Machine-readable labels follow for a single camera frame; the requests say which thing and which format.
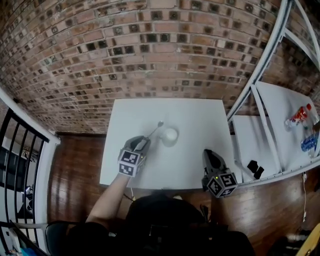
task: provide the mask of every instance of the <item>brick wall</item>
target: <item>brick wall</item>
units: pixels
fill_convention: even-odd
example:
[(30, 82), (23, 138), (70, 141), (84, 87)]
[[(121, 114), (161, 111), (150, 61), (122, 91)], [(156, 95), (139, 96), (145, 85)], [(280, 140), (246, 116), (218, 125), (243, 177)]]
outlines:
[[(320, 23), (304, 2), (301, 2), (301, 5), (307, 13), (319, 41)], [(301, 39), (309, 49), (315, 52), (306, 22), (295, 5), (291, 8), (286, 27)], [(268, 68), (263, 74), (262, 81), (283, 86), (310, 97), (313, 97), (314, 92), (320, 86), (319, 70), (301, 48), (286, 38), (278, 45)], [(320, 98), (313, 100), (317, 110), (320, 111)]]
[[(222, 99), (228, 111), (263, 53), (280, 3), (3, 1), (1, 86), (63, 132), (105, 133), (120, 98)], [(306, 65), (303, 56), (300, 65), (285, 66), (286, 47), (278, 47), (265, 81), (286, 86), (284, 70)], [(247, 103), (241, 111), (257, 109)]]

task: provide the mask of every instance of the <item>person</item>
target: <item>person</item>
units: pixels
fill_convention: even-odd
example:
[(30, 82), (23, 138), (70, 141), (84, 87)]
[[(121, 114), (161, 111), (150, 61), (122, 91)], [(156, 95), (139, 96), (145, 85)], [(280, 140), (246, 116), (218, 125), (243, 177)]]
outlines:
[(129, 180), (129, 176), (118, 174), (95, 203), (85, 223), (70, 229), (65, 243), (66, 255), (255, 255), (243, 233), (210, 227), (193, 205), (164, 194), (134, 201), (124, 227), (116, 234), (109, 232)]

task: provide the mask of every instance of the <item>white cup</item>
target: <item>white cup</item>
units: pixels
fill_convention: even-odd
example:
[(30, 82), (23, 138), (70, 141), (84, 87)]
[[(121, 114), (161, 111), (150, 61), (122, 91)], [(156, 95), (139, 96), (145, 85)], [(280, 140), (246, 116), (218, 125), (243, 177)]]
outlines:
[(173, 147), (178, 141), (178, 131), (174, 128), (167, 128), (164, 130), (160, 139), (162, 140), (163, 145), (166, 147)]

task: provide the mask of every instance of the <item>plastic bottle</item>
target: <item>plastic bottle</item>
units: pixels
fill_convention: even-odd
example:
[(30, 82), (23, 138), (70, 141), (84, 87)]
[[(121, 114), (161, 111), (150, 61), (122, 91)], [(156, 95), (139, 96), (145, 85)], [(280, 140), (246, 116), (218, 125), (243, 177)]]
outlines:
[(315, 158), (317, 157), (316, 155), (316, 149), (317, 149), (317, 144), (318, 144), (318, 140), (319, 140), (319, 131), (320, 131), (320, 120), (319, 120), (319, 117), (318, 115), (312, 115), (312, 132), (315, 134), (315, 146), (313, 148), (311, 148), (309, 151), (308, 151), (308, 154), (309, 154), (309, 157), (310, 158)]
[(316, 132), (310, 135), (308, 138), (301, 141), (301, 150), (303, 152), (309, 152), (311, 150), (315, 150), (318, 143), (318, 137), (319, 137), (319, 132)]
[(308, 117), (308, 111), (311, 110), (311, 105), (301, 106), (298, 111), (289, 119), (284, 121), (284, 128), (286, 131), (290, 131), (293, 127), (302, 123)]

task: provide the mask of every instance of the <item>cable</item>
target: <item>cable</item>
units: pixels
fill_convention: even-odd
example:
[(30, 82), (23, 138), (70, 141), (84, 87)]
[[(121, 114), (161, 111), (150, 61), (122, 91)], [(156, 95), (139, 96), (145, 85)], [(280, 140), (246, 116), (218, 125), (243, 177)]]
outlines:
[(127, 196), (126, 194), (123, 194), (123, 196), (127, 199), (129, 199), (130, 201), (134, 202), (134, 200), (132, 200), (129, 196)]
[(307, 212), (306, 212), (307, 197), (306, 197), (306, 186), (305, 186), (306, 180), (307, 180), (307, 174), (304, 172), (302, 174), (303, 191), (304, 191), (304, 208), (303, 208), (303, 220), (302, 220), (302, 222), (305, 222), (306, 221), (306, 217), (307, 217)]
[(134, 195), (134, 191), (132, 190), (132, 187), (130, 187), (130, 189), (131, 189), (131, 194), (132, 194), (132, 200), (136, 201), (136, 198), (135, 198), (135, 195)]

